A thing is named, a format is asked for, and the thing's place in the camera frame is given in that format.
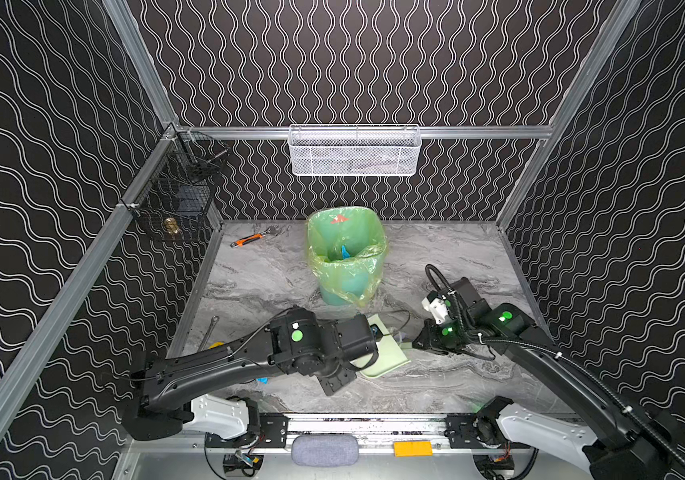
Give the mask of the pale green dustpan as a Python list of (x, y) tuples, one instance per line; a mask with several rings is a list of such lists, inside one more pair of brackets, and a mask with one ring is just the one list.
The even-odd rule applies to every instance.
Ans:
[(410, 360), (397, 340), (398, 336), (393, 336), (393, 333), (384, 325), (379, 316), (374, 314), (369, 316), (367, 320), (377, 337), (378, 356), (376, 362), (371, 365), (369, 362), (373, 358), (372, 355), (355, 360), (353, 364), (356, 367), (363, 367), (360, 373), (366, 378), (375, 379), (410, 364)]

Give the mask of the green bin with bag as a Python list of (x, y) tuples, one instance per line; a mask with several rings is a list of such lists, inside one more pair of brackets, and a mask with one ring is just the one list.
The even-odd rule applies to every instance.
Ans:
[(306, 221), (306, 260), (327, 304), (364, 308), (382, 282), (387, 252), (384, 226), (369, 208), (324, 209)]

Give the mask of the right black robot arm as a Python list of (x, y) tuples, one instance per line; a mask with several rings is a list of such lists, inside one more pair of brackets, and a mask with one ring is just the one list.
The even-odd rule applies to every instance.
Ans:
[(429, 313), (413, 347), (441, 355), (466, 355), (469, 346), (487, 350), (485, 360), (504, 356), (532, 374), (578, 416), (567, 422), (527, 412), (510, 398), (495, 396), (474, 413), (468, 426), (448, 421), (451, 441), (470, 440), (488, 448), (524, 444), (546, 452), (594, 479), (662, 479), (685, 456), (675, 440), (679, 423), (661, 410), (651, 415), (621, 397), (599, 376), (556, 348), (547, 334), (510, 303), (488, 305), (470, 281), (449, 282), (434, 265), (425, 274), (432, 290), (422, 301)]

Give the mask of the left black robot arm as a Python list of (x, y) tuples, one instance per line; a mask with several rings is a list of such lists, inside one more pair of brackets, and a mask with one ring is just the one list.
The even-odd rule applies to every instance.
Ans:
[(218, 347), (176, 358), (154, 358), (132, 373), (132, 400), (122, 427), (136, 441), (172, 437), (184, 430), (223, 440), (260, 435), (252, 400), (220, 398), (218, 391), (260, 378), (314, 377), (327, 396), (356, 380), (379, 358), (382, 328), (363, 314), (346, 320), (318, 319), (292, 306), (254, 332)]

